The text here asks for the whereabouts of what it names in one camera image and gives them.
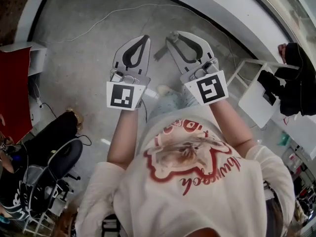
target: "hair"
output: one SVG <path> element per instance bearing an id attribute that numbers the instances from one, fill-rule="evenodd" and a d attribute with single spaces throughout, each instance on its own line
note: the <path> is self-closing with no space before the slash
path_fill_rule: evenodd
<path id="1" fill-rule="evenodd" d="M 71 227 L 71 223 L 75 220 L 74 215 L 77 209 L 68 206 L 67 209 L 63 211 L 58 220 L 55 223 L 55 227 L 53 229 L 52 235 L 53 237 L 66 237 L 69 233 L 69 228 Z"/>
<path id="2" fill-rule="evenodd" d="M 302 226 L 299 227 L 299 229 L 292 227 L 291 225 L 288 225 L 286 223 L 284 223 L 283 221 L 283 216 L 282 216 L 282 211 L 279 207 L 279 205 L 277 204 L 277 202 L 273 201 L 272 203 L 272 210 L 273 210 L 273 214 L 275 216 L 276 219 L 276 227 L 286 227 L 287 228 L 287 234 L 285 235 L 286 237 L 300 237 L 300 233 L 299 230 L 302 228 Z"/>

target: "white t-shirt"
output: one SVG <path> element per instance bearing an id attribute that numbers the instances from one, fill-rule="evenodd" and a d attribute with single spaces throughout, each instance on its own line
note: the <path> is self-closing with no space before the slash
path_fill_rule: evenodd
<path id="1" fill-rule="evenodd" d="M 115 213 L 122 236 L 184 237 L 212 228 L 222 237 L 265 237 L 263 180 L 277 194 L 288 225 L 294 188 L 282 160 L 261 145 L 243 159 L 205 123 L 176 120 L 141 147 L 126 171 L 97 164 L 79 208 L 77 235 L 101 236 L 103 219 Z"/>

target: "concrete floor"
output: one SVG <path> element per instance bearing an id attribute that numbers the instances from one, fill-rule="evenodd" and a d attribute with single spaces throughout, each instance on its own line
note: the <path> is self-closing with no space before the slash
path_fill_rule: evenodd
<path id="1" fill-rule="evenodd" d="M 40 43 L 40 40 L 59 42 L 73 39 L 111 11 L 145 3 L 175 4 L 169 0 L 47 0 L 33 41 Z M 227 37 L 205 20 L 180 7 L 147 5 L 115 12 L 74 41 L 42 43 L 47 46 L 48 54 L 44 72 L 38 79 L 41 101 L 47 102 L 56 115 L 62 114 L 68 106 L 76 108 L 85 118 L 84 129 L 80 133 L 89 136 L 92 141 L 92 146 L 84 147 L 75 166 L 75 171 L 82 177 L 82 181 L 75 184 L 77 191 L 85 187 L 95 164 L 106 160 L 109 149 L 107 141 L 111 141 L 119 118 L 117 110 L 106 107 L 106 81 L 109 80 L 115 52 L 130 39 L 148 34 L 152 41 L 147 73 L 152 79 L 149 89 L 156 91 L 159 84 L 166 84 L 177 90 L 181 87 L 180 72 L 171 55 L 166 54 L 159 62 L 153 58 L 153 54 L 163 47 L 165 37 L 174 30 L 191 32 L 207 40 L 226 79 L 234 72 Z M 237 64 L 242 58 L 250 58 L 232 39 L 230 43 Z M 248 68 L 242 75 L 252 79 L 257 72 L 258 68 Z M 243 88 L 238 81 L 233 81 L 229 91 L 240 97 Z M 157 99 L 145 95 L 143 100 L 149 115 Z M 255 125 L 237 107 L 237 101 L 232 98 L 229 101 L 250 127 Z M 43 110 L 42 120 L 34 132 L 37 133 L 52 120 L 50 110 Z M 145 111 L 141 108 L 139 135 L 144 127 Z M 281 130 L 272 121 L 265 131 L 255 127 L 253 132 L 256 138 L 278 151 L 278 154 L 284 151 L 284 148 L 277 146 Z"/>

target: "cable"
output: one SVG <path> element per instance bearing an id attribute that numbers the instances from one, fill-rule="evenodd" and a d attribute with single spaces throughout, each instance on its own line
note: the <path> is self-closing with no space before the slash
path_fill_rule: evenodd
<path id="1" fill-rule="evenodd" d="M 84 144 L 85 146 L 88 146 L 88 147 L 90 147 L 90 146 L 92 145 L 92 142 L 91 142 L 91 140 L 90 140 L 90 138 L 89 138 L 88 136 L 86 136 L 86 135 L 81 135 L 81 136 L 78 136 L 77 138 L 80 138 L 80 137 L 86 137 L 86 138 L 90 141 L 90 145 L 85 144 L 85 143 L 82 143 L 82 144 Z"/>
<path id="2" fill-rule="evenodd" d="M 110 16 L 110 15 L 111 15 L 112 13 L 114 13 L 114 12 L 123 11 L 123 10 L 134 10 L 134 9 L 138 9 L 138 8 L 140 8 L 140 7 L 147 6 L 147 5 L 153 5 L 153 6 L 174 6 L 174 7 L 184 8 L 184 9 L 186 9 L 186 10 L 192 12 L 193 14 L 195 14 L 196 16 L 198 16 L 199 18 L 205 20 L 205 21 L 206 21 L 207 23 L 209 23 L 210 25 L 214 26 L 214 25 L 213 25 L 211 22 L 209 22 L 207 19 L 201 17 L 200 15 L 196 14 L 194 11 L 192 11 L 192 10 L 190 10 L 190 9 L 184 7 L 184 6 L 176 5 L 176 4 L 145 3 L 145 4 L 142 4 L 142 5 L 137 6 L 137 7 L 113 10 L 113 11 L 111 11 L 108 15 L 106 15 L 104 18 L 102 18 L 101 20 L 99 20 L 98 22 L 96 22 L 94 25 L 92 25 L 88 31 L 84 32 L 83 34 L 78 35 L 77 37 L 75 37 L 75 38 L 73 38 L 73 39 L 65 39 L 65 40 L 62 40 L 62 41 L 52 41 L 52 42 L 49 42 L 49 41 L 42 41 L 42 40 L 39 40 L 39 41 L 40 41 L 40 42 L 43 42 L 43 43 L 47 43 L 47 44 L 63 43 L 63 42 L 66 42 L 66 41 L 71 42 L 71 41 L 74 41 L 74 40 L 78 39 L 79 37 L 81 37 L 81 36 L 83 36 L 83 35 L 89 33 L 89 32 L 93 29 L 93 27 L 95 27 L 97 24 L 101 23 L 103 20 L 105 20 L 108 16 Z M 235 66 L 235 69 L 236 69 L 236 68 L 237 68 L 237 65 L 236 65 L 235 55 L 234 55 L 233 50 L 232 50 L 231 41 L 230 41 L 230 39 L 229 39 L 229 37 L 227 36 L 226 33 L 224 33 L 223 31 L 221 31 L 221 30 L 218 29 L 217 27 L 216 27 L 216 29 L 219 30 L 222 34 L 224 34 L 224 35 L 226 36 L 226 38 L 227 38 L 227 40 L 228 40 L 229 50 L 230 50 L 230 53 L 231 53 L 232 56 L 233 56 L 234 66 Z M 238 73 L 238 75 L 239 75 L 242 79 L 244 79 L 245 81 L 252 82 L 251 80 L 248 80 L 248 79 L 244 78 L 243 76 L 241 76 L 240 73 Z"/>
<path id="3" fill-rule="evenodd" d="M 38 89 L 38 92 L 39 92 L 39 97 L 37 97 L 37 96 L 36 96 L 36 94 L 35 94 L 35 90 L 34 90 L 34 86 L 33 86 L 34 95 L 35 95 L 35 97 L 36 97 L 36 98 L 40 99 L 40 89 L 39 89 L 39 87 L 38 87 L 38 85 L 37 85 L 37 83 L 36 83 L 36 80 L 34 80 L 34 84 L 35 84 L 36 88 Z"/>
<path id="4" fill-rule="evenodd" d="M 145 121 L 146 121 L 146 123 L 147 123 L 147 108 L 146 108 L 146 105 L 145 105 L 145 102 L 144 102 L 144 100 L 143 100 L 143 99 L 142 99 L 142 102 L 143 102 L 144 107 L 145 107 L 145 112 L 146 112 Z"/>
<path id="5" fill-rule="evenodd" d="M 6 145 L 7 147 L 15 147 L 17 149 L 20 149 L 19 147 L 15 146 L 15 145 Z"/>
<path id="6" fill-rule="evenodd" d="M 29 170 L 29 154 L 28 154 L 28 150 L 26 149 L 22 140 L 21 140 L 21 143 L 22 143 L 23 147 L 25 148 L 26 157 L 27 157 L 27 165 L 26 165 L 26 171 L 25 171 L 25 181 L 27 181 L 28 180 L 28 170 Z"/>
<path id="7" fill-rule="evenodd" d="M 57 116 L 55 115 L 55 113 L 53 112 L 53 110 L 51 109 L 51 107 L 47 103 L 42 103 L 39 107 L 41 108 L 42 105 L 47 105 L 50 108 L 51 112 L 54 114 L 55 118 L 57 118 Z"/>

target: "black pants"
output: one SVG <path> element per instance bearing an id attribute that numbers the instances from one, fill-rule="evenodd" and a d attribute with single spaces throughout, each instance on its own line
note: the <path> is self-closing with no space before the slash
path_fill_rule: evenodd
<path id="1" fill-rule="evenodd" d="M 258 82 L 268 92 L 273 93 L 280 99 L 280 112 L 286 116 L 297 114 L 301 110 L 301 85 L 300 81 L 288 81 L 285 86 L 280 85 L 272 73 L 261 71 Z"/>
<path id="2" fill-rule="evenodd" d="M 17 166 L 23 164 L 26 166 L 28 160 L 29 165 L 47 166 L 47 162 L 51 156 L 51 151 L 58 150 L 65 143 L 74 139 L 77 133 L 77 118 L 73 112 L 65 112 L 53 122 L 47 125 L 33 139 L 24 143 L 25 148 L 22 148 L 12 153 L 12 165 Z"/>

